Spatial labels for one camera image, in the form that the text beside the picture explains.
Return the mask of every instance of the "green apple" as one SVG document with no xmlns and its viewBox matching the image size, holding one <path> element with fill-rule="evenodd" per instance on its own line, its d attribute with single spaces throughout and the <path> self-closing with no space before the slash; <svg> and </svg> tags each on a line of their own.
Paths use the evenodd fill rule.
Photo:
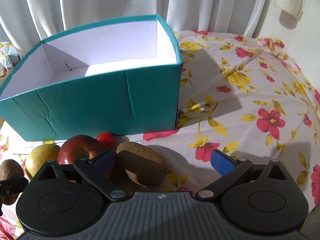
<svg viewBox="0 0 320 240">
<path fill-rule="evenodd" d="M 25 160 L 26 172 L 29 179 L 33 178 L 47 160 L 57 160 L 59 150 L 60 146 L 54 143 L 43 144 L 34 148 Z"/>
</svg>

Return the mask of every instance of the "silver screw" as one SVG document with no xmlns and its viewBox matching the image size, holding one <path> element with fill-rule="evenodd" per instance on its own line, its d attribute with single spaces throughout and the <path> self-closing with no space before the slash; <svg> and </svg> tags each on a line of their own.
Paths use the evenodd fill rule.
<svg viewBox="0 0 320 240">
<path fill-rule="evenodd" d="M 124 192 L 123 190 L 114 190 L 114 191 L 111 191 L 110 193 L 110 196 L 113 197 L 113 198 L 122 198 L 126 195 L 126 192 Z"/>
<path fill-rule="evenodd" d="M 198 195 L 201 198 L 209 198 L 209 197 L 213 197 L 214 193 L 211 190 L 204 189 L 204 190 L 200 190 L 198 192 Z"/>
</svg>

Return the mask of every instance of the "curtain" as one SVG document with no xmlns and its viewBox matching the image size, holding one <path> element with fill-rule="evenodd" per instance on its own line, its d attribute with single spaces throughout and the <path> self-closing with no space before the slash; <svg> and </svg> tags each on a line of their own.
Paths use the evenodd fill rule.
<svg viewBox="0 0 320 240">
<path fill-rule="evenodd" d="M 142 14 L 160 14 L 175 31 L 252 36 L 264 1 L 0 0 L 0 41 L 11 41 L 24 55 L 56 32 L 107 18 Z"/>
</svg>

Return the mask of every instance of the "floral tablecloth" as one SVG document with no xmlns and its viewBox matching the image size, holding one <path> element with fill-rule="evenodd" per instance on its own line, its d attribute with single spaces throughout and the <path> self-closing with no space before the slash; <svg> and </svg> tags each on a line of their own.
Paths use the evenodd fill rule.
<svg viewBox="0 0 320 240">
<path fill-rule="evenodd" d="M 118 138 L 144 144 L 167 160 L 167 178 L 155 190 L 196 192 L 212 183 L 220 175 L 210 156 L 220 149 L 257 164 L 281 160 L 311 211 L 320 201 L 320 93 L 284 44 L 206 31 L 176 38 L 183 57 L 177 128 Z M 32 148 L 52 143 L 26 142 L 6 122 L 0 134 L 1 161 L 11 158 L 22 167 Z M 2 209 L 0 238 L 17 238 L 23 231 L 15 204 Z"/>
</svg>

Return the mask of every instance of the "white logo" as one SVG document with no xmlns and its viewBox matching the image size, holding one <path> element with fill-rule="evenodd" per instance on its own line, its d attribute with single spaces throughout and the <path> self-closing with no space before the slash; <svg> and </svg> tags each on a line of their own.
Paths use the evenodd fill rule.
<svg viewBox="0 0 320 240">
<path fill-rule="evenodd" d="M 164 198 L 166 198 L 167 196 L 165 195 L 165 194 L 160 194 L 159 196 L 157 196 L 158 198 L 160 198 L 160 199 L 164 199 Z"/>
</svg>

